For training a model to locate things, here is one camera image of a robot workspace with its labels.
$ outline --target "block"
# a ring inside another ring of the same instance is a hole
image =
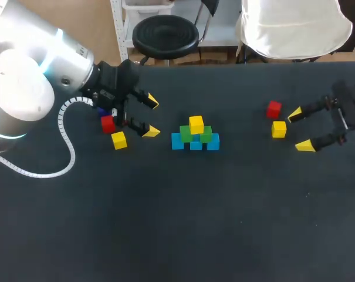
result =
[[[181,141],[180,133],[172,133],[172,150],[184,150],[184,144]]]
[[[188,125],[180,126],[181,142],[190,143],[193,142],[193,135],[190,133],[190,128]]]
[[[103,116],[111,116],[112,115],[112,112],[107,112],[106,110],[103,110],[102,108],[97,108],[97,112],[101,118]]]
[[[200,142],[201,139],[200,139],[200,134],[196,134],[196,135],[193,135],[193,142]]]
[[[212,141],[212,128],[211,126],[204,126],[204,132],[200,135],[201,143],[210,143]]]
[[[267,108],[266,116],[269,119],[278,119],[281,110],[282,110],[282,104],[271,101]]]
[[[116,150],[124,149],[127,147],[124,132],[116,132],[112,134],[112,142]]]
[[[219,134],[212,134],[212,141],[207,143],[207,151],[218,151],[220,148]]]
[[[272,137],[284,138],[287,133],[287,124],[285,122],[273,122],[272,124]]]
[[[201,142],[197,142],[197,141],[193,141],[190,143],[190,150],[192,151],[199,151],[202,150],[202,143]]]
[[[111,116],[103,116],[101,118],[102,128],[104,133],[111,134],[116,131],[116,127],[113,122],[113,117]]]
[[[202,116],[189,117],[189,128],[191,134],[202,134],[204,132],[204,124]]]

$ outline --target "white shelf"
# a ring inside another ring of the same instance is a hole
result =
[[[198,9],[201,5],[199,0],[176,0],[175,6],[172,8],[172,14],[181,16],[191,22],[195,21]],[[237,46],[238,39],[235,35],[235,25],[241,10],[240,0],[220,0],[218,10],[214,15],[205,40],[200,43],[200,47],[207,46]],[[200,32],[200,37],[203,35],[205,24],[208,18],[208,10],[204,7],[197,28]],[[129,20],[126,19],[124,25],[125,46],[133,48],[131,40],[134,27]]]

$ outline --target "cable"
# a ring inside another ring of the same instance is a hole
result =
[[[71,98],[70,100],[66,101],[64,103],[64,105],[62,105],[60,112],[59,112],[59,116],[58,116],[58,125],[59,125],[59,130],[61,133],[61,136],[63,137],[69,151],[70,151],[70,162],[68,164],[68,166],[66,168],[64,168],[63,170],[56,172],[56,173],[50,173],[50,174],[37,174],[37,173],[32,173],[32,172],[27,172],[26,170],[20,169],[18,166],[15,166],[14,164],[12,164],[11,162],[7,161],[6,159],[4,159],[3,157],[0,156],[0,162],[3,163],[5,166],[7,166],[8,168],[14,170],[15,172],[18,172],[22,175],[28,176],[28,177],[32,177],[32,178],[54,178],[54,177],[58,177],[61,175],[64,175],[65,173],[67,173],[68,171],[70,171],[72,169],[72,167],[74,166],[74,163],[76,161],[76,152],[74,151],[73,145],[70,142],[70,139],[68,138],[66,132],[65,132],[65,128],[64,128],[64,123],[63,123],[63,119],[64,119],[64,114],[66,109],[76,103],[76,102],[83,102],[87,105],[92,106],[93,105],[93,101],[91,99],[88,98],[83,98],[83,97],[76,97],[76,98]]]

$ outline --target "chair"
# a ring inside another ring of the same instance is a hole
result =
[[[157,15],[144,19],[133,31],[134,47],[146,57],[141,60],[143,65],[148,58],[172,60],[186,56],[198,47],[208,31],[210,21],[215,15],[219,0],[201,0],[197,18],[193,24],[187,19],[175,15]],[[202,38],[196,27],[202,14],[203,6],[210,12]]]
[[[313,62],[334,52],[351,31],[352,23],[333,0],[320,0],[319,5],[316,0],[242,0],[236,25],[239,41],[259,58],[294,62]]]

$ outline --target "black tabletop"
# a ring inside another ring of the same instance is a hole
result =
[[[141,86],[160,102],[131,114],[161,134],[125,130],[115,151],[95,110],[65,119],[74,168],[47,180],[0,164],[0,281],[355,281],[355,132],[319,153],[294,144],[330,132],[327,112],[272,139],[271,100],[281,119],[299,105],[355,83],[355,63],[148,68]],[[57,126],[66,96],[2,154],[50,173],[69,161]],[[218,152],[172,151],[171,133],[203,115]]]

